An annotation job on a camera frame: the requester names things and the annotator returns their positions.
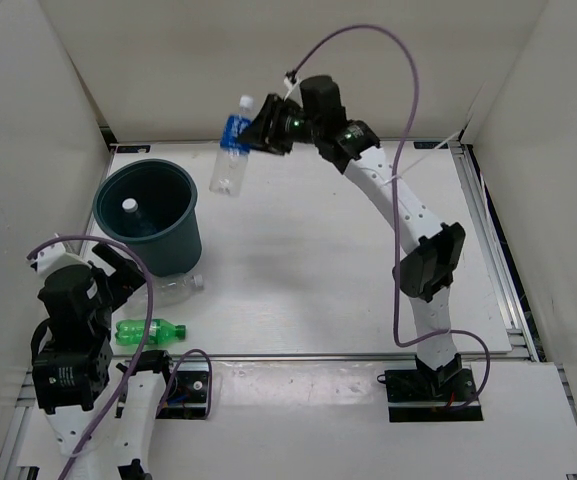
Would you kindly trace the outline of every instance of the white bottle cap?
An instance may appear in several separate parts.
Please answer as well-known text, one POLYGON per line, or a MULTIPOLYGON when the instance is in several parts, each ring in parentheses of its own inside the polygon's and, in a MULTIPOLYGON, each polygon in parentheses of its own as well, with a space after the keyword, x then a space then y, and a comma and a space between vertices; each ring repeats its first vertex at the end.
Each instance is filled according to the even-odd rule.
POLYGON ((126 213, 133 213, 137 211, 137 200, 134 198, 127 198, 121 202, 121 208, 124 209, 126 213))
POLYGON ((242 95, 239 99, 239 106, 241 108, 246 108, 248 110, 252 110, 252 107, 255 104, 255 99, 252 98, 250 95, 242 95))
POLYGON ((202 289, 204 288, 204 277, 202 277, 201 275, 193 275, 192 283, 194 284, 195 288, 202 289))

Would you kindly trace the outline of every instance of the clear plastic bottle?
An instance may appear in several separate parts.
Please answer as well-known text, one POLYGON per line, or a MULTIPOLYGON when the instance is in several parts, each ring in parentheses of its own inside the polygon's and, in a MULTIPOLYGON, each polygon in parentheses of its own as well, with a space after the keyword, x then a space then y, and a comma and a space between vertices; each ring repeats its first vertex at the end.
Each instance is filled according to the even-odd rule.
POLYGON ((124 211, 124 232, 127 237, 149 237, 157 233, 155 225, 139 209, 137 200, 127 198, 121 203, 124 211))
MULTIPOLYGON (((175 275, 154 278, 155 307, 166 307, 179 303, 193 293, 203 290, 204 278, 201 275, 175 275)), ((137 290, 124 306, 127 313, 143 315, 148 303, 148 291, 144 285, 137 290)))
POLYGON ((252 97, 242 95, 239 100, 239 112, 228 117, 210 179, 211 192, 231 197, 237 197, 241 192, 250 147, 238 143, 237 136, 250 125, 249 117, 253 103, 252 97))

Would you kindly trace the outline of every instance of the black mounting plate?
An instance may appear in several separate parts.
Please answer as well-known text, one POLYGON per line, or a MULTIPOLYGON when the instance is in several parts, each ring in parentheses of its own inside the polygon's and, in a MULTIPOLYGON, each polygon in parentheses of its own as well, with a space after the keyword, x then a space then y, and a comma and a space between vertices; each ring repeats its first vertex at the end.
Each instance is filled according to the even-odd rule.
POLYGON ((208 370, 177 370, 176 384, 168 395, 169 404, 157 418, 174 420, 200 420, 206 417, 208 399, 208 370), (174 399, 184 396, 183 402, 174 399))
POLYGON ((439 392, 416 369, 386 370, 384 383, 388 395, 389 420, 404 422, 482 421, 481 405, 475 401, 465 408, 445 408, 454 393, 452 406, 459 406, 476 391, 472 371, 463 368, 439 392))

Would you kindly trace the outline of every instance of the white table surface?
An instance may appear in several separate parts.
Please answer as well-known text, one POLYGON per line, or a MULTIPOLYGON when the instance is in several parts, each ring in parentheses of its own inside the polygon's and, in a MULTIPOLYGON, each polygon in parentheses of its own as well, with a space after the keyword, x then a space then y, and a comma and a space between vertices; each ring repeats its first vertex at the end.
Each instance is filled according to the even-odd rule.
MULTIPOLYGON (((155 480, 565 480, 577 474, 577 428, 553 365, 497 362, 484 421, 388 423, 380 363, 215 365, 206 421, 158 420, 155 480)), ((474 365, 477 380, 483 364, 474 365)), ((111 368, 112 380, 119 373, 111 368)), ((20 466, 54 480, 63 465, 34 409, 20 466)))
MULTIPOLYGON (((384 146, 392 156, 396 143, 384 146)), ((400 168, 425 152, 406 145, 400 168)), ((241 196, 216 195, 208 190, 215 153, 214 144, 154 144, 149 153, 116 154, 110 168, 161 158, 181 165, 197 184, 203 254, 192 273, 202 274, 206 286, 183 303, 155 309, 156 317, 188 328, 186 341, 166 348, 213 355, 401 352, 392 340, 394 236, 364 194, 314 148, 299 146, 286 157, 252 153, 241 196)), ((453 328, 477 333, 493 352, 510 351, 451 153, 433 153, 405 179, 440 218, 466 230, 451 291, 453 328)), ((103 236, 96 224, 92 233, 103 236)), ((135 317, 121 309, 113 321, 135 317)), ((414 335, 404 297, 401 337, 414 335)), ((481 351, 468 338, 455 341, 461 351, 481 351)), ((113 350, 132 351, 114 344, 113 350)))

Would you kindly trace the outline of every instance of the white wall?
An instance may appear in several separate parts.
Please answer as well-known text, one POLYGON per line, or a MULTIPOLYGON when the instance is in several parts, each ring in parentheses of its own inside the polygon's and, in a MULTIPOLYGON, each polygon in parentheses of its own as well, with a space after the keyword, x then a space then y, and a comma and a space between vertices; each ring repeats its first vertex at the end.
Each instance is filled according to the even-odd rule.
POLYGON ((52 232, 84 230, 107 157, 37 2, 0 2, 0 449, 44 315, 25 255, 52 232))
POLYGON ((577 2, 550 0, 475 153, 577 403, 577 2))
MULTIPOLYGON (((390 27, 418 60, 413 134, 472 131, 488 111, 546 0, 41 0, 101 112, 121 141, 217 138, 239 96, 259 105, 329 32, 390 27)), ((351 118, 401 133, 412 81, 386 37, 353 32, 313 57, 304 75, 339 82, 351 118)))

